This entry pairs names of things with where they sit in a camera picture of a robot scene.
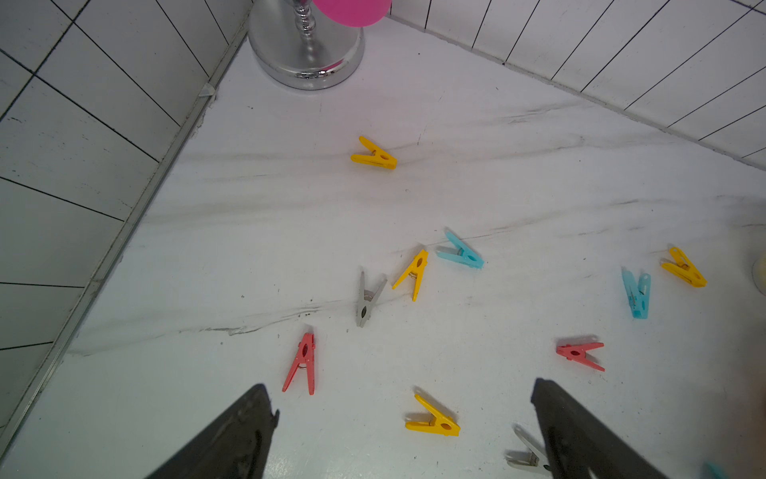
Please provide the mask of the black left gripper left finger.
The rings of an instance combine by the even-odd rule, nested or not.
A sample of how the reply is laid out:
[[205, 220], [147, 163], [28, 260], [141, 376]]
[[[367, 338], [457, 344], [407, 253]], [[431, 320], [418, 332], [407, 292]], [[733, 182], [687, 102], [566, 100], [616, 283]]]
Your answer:
[[261, 478], [278, 420], [267, 388], [253, 385], [150, 476]]

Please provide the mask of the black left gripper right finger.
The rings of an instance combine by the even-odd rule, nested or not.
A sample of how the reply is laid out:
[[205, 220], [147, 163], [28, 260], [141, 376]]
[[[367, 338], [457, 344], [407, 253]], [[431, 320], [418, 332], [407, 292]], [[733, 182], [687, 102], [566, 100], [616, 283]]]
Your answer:
[[558, 383], [538, 378], [531, 402], [555, 478], [662, 478]]

